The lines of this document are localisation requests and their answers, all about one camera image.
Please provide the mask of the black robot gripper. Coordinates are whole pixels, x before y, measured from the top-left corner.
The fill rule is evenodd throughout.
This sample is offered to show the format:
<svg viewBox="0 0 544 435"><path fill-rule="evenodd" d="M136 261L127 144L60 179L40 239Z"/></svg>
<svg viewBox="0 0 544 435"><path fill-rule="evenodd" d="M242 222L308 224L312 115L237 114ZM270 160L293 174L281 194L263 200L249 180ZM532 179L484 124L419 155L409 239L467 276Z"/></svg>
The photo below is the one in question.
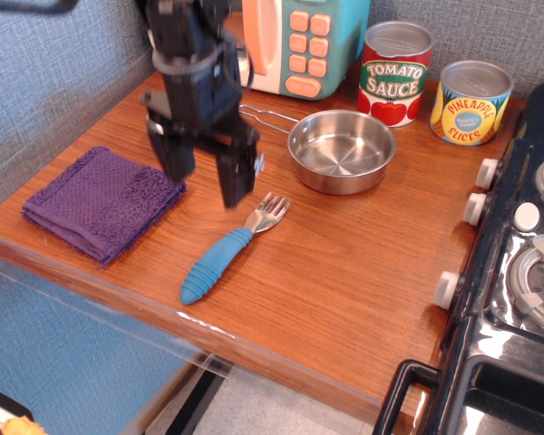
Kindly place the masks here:
<svg viewBox="0 0 544 435"><path fill-rule="evenodd" d="M216 162L226 208L235 208L250 193L261 164L258 131L239 114L243 96L236 67L163 76L164 90L140 96L147 110L151 146L165 174L182 182L195 169L194 151Z"/></svg>

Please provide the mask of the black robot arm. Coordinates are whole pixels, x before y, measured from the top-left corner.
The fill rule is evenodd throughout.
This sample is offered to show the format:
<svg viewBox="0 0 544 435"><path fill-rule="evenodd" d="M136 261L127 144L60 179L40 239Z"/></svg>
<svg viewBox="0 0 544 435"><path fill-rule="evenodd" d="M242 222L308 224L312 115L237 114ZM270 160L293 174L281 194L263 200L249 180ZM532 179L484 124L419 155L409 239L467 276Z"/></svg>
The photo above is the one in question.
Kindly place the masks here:
<svg viewBox="0 0 544 435"><path fill-rule="evenodd" d="M216 160L226 208L250 193L259 134L239 113L243 97L236 38L224 28L229 1L145 1L152 64L164 90L147 92L148 134L165 173L183 181L195 150Z"/></svg>

